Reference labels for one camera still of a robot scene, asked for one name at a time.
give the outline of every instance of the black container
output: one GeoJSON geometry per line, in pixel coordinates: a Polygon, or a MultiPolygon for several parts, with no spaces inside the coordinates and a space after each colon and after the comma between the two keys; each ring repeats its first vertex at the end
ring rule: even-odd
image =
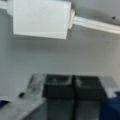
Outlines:
{"type": "Polygon", "coordinates": [[[72,77],[47,75],[43,96],[48,99],[74,99],[72,77]]]}
{"type": "Polygon", "coordinates": [[[98,77],[75,77],[76,97],[78,100],[102,101],[107,95],[98,77]]]}

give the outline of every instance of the white box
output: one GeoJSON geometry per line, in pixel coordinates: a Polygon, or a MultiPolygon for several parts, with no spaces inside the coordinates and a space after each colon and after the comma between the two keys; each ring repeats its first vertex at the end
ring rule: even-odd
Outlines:
{"type": "Polygon", "coordinates": [[[14,0],[14,34],[66,39],[71,3],[58,0],[14,0]]]}

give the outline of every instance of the white wall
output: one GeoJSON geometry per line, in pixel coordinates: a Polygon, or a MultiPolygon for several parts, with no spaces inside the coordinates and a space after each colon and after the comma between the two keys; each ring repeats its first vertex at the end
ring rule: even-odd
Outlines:
{"type": "MultiPolygon", "coordinates": [[[[119,6],[119,0],[73,0],[78,15],[115,24],[119,6]]],[[[48,72],[109,76],[120,86],[120,35],[74,26],[66,41],[14,36],[12,18],[1,11],[0,97],[13,100],[32,74],[48,72]]]]}

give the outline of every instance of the blue object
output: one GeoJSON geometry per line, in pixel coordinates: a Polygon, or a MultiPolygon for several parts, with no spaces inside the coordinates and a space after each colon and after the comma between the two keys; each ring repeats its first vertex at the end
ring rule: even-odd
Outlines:
{"type": "Polygon", "coordinates": [[[2,104],[2,100],[0,100],[0,105],[2,104]]]}
{"type": "Polygon", "coordinates": [[[100,120],[120,120],[120,97],[104,101],[100,120]]]}
{"type": "Polygon", "coordinates": [[[120,92],[116,92],[116,95],[117,95],[118,97],[120,97],[120,92]]]}

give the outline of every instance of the gray surface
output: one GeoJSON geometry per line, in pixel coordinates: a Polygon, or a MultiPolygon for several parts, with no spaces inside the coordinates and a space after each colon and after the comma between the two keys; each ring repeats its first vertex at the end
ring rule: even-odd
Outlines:
{"type": "MultiPolygon", "coordinates": [[[[120,23],[119,0],[72,1],[77,15],[120,23]]],[[[119,35],[77,26],[66,41],[14,36],[12,19],[0,11],[0,98],[14,100],[34,73],[110,76],[120,86],[119,51],[119,35]]]]}
{"type": "Polygon", "coordinates": [[[48,100],[48,120],[72,120],[74,100],[48,100]]]}
{"type": "Polygon", "coordinates": [[[23,120],[48,120],[47,119],[47,103],[39,106],[35,111],[28,115],[23,120]]]}
{"type": "Polygon", "coordinates": [[[79,101],[76,120],[99,120],[100,103],[94,101],[79,101]]]}

